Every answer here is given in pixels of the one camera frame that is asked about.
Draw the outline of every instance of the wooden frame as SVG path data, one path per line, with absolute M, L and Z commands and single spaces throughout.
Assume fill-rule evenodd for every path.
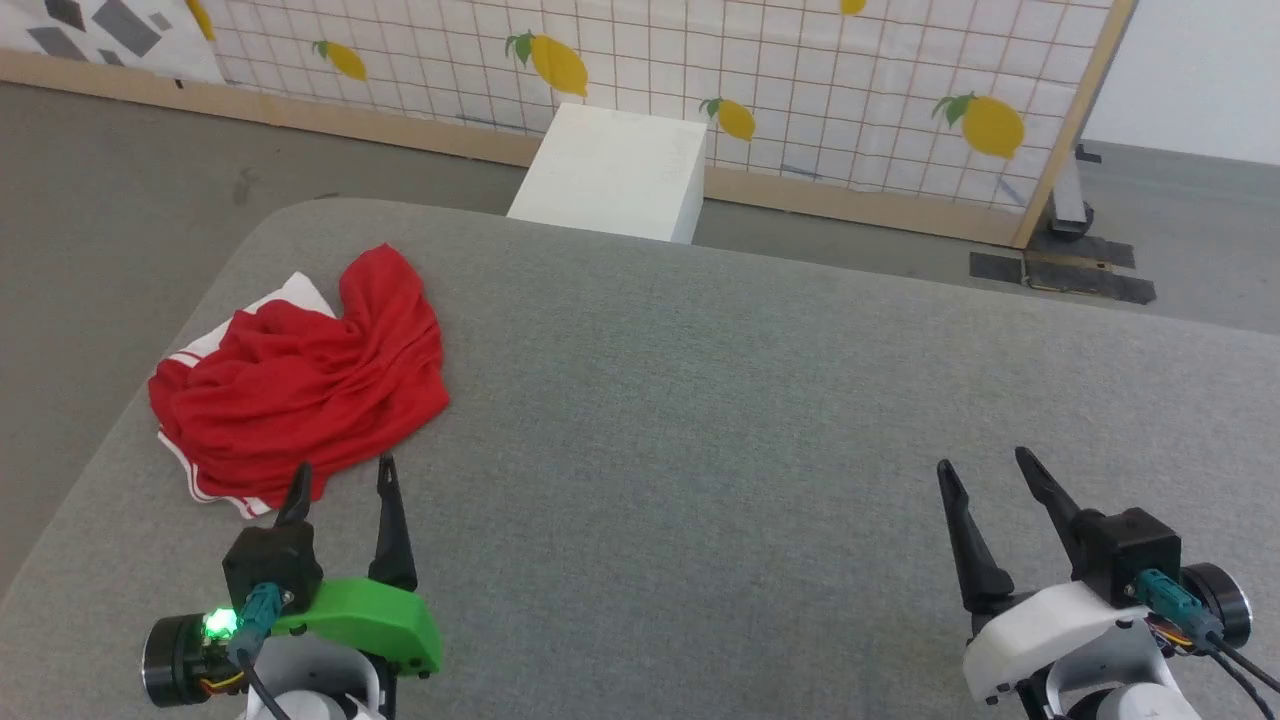
M 887 192 L 856 192 L 841 187 L 707 168 L 707 197 L 803 213 L 838 220 L 868 223 L 928 234 L 972 240 L 1014 249 L 1027 247 L 1039 222 L 1053 178 L 1074 156 L 1085 115 L 1120 44 L 1137 0 L 1115 0 L 1102 28 L 1079 91 L 1068 110 L 1062 131 L 1050 154 L 1044 174 L 1032 196 L 1029 211 L 1019 218 L 1002 210 Z M 339 105 L 326 105 L 260 94 L 230 86 L 178 82 L 145 70 L 97 65 L 14 50 L 0 50 L 0 81 L 64 90 L 205 113 L 270 126 L 338 135 L 461 155 L 508 165 L 529 167 L 538 138 L 407 118 Z

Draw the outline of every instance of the table surface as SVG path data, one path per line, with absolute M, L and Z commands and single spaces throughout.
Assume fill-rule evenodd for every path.
M 1085 506 L 1142 505 L 1251 591 L 1280 661 L 1280 338 L 499 217 L 326 200 L 237 251 L 180 346 L 307 273 L 332 302 L 399 249 L 444 331 L 453 405 L 397 450 L 445 667 L 416 717 L 1016 717 L 969 700 L 934 465 L 956 464 L 1021 588 L 1068 562 L 1014 464 L 1033 447 Z M 362 574 L 375 468 L 312 509 L 329 577 Z M 0 715 L 161 711 L 138 651 L 225 602 L 243 521 L 197 505 L 145 391 L 0 609 Z M 1247 698 L 1174 671 L 1206 717 Z

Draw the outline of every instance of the crumpled red fabric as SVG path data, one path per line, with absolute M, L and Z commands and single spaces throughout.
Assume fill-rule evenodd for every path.
M 204 495 L 278 510 L 308 461 L 319 500 L 330 474 L 390 450 L 449 404 L 440 327 L 404 258 L 375 247 L 338 287 L 342 318 L 273 300 L 237 311 L 195 366 L 156 366 L 151 409 L 198 466 Z

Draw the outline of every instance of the gray floor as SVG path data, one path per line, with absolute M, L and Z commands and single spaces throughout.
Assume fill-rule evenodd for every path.
M 1280 334 L 1275 169 L 1106 149 L 1096 231 L 1137 247 L 1153 305 L 1064 300 Z M 504 213 L 522 170 L 0 85 L 0 592 L 230 252 L 324 195 Z M 698 245 L 968 277 L 952 240 L 708 202 Z

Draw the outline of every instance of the white box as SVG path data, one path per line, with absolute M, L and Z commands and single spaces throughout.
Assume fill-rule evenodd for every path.
M 707 126 L 561 105 L 508 218 L 691 243 Z

